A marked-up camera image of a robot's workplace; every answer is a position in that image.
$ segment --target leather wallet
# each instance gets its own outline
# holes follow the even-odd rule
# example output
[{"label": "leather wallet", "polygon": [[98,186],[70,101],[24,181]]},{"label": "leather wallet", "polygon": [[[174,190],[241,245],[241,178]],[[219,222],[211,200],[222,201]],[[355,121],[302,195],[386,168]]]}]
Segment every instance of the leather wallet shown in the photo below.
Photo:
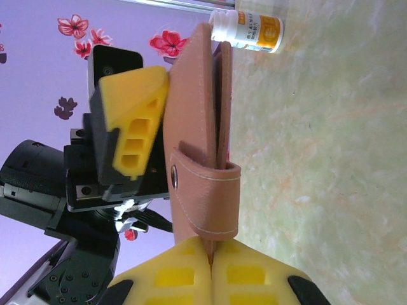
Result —
[{"label": "leather wallet", "polygon": [[212,54],[211,26],[200,24],[172,66],[163,118],[174,238],[214,242],[238,233],[240,167],[226,158],[231,114],[231,45]]}]

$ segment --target robotic arm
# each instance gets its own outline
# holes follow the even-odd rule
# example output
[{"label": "robotic arm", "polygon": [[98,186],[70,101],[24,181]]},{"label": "robotic arm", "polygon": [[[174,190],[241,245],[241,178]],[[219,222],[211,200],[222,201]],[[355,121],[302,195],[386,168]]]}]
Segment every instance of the robotic arm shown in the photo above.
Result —
[{"label": "robotic arm", "polygon": [[[138,53],[96,46],[89,75],[97,84],[103,74],[140,67]],[[1,305],[97,304],[114,276],[120,233],[147,232],[149,226],[172,232],[168,220],[148,209],[152,199],[169,198],[162,127],[144,174],[131,179],[113,167],[120,130],[106,132],[97,121],[103,117],[98,89],[90,103],[91,113],[83,115],[82,129],[71,130],[71,143],[63,152],[26,140],[0,170],[0,214],[62,240]]]}]

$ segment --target yellow foam block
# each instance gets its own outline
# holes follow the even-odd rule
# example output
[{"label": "yellow foam block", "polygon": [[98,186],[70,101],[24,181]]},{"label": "yellow foam block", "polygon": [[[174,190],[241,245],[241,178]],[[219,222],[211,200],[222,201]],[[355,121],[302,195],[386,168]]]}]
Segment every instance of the yellow foam block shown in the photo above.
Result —
[{"label": "yellow foam block", "polygon": [[164,67],[106,76],[99,81],[106,129],[120,129],[113,168],[135,180],[144,175],[169,87]]},{"label": "yellow foam block", "polygon": [[132,280],[123,305],[211,305],[210,266],[203,243],[193,237],[111,282]]},{"label": "yellow foam block", "polygon": [[237,240],[224,241],[212,265],[213,305],[300,305],[287,282],[292,275],[310,279]]}]

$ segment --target black camera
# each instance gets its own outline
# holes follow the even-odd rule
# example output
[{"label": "black camera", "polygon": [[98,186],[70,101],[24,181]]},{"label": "black camera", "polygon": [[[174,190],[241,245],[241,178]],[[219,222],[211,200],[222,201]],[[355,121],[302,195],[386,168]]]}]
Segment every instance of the black camera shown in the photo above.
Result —
[{"label": "black camera", "polygon": [[143,68],[140,53],[97,44],[88,58],[88,95],[92,96],[99,79]]}]

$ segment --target orange label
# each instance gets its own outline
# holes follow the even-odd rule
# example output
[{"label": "orange label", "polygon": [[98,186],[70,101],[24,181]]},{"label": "orange label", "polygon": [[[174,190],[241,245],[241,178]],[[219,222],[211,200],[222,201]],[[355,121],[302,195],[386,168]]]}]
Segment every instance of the orange label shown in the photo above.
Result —
[{"label": "orange label", "polygon": [[280,21],[278,18],[260,16],[261,28],[258,46],[274,48],[280,36]]},{"label": "orange label", "polygon": [[239,16],[239,24],[245,25],[246,24],[246,16],[244,15],[244,12],[239,11],[238,16]]}]

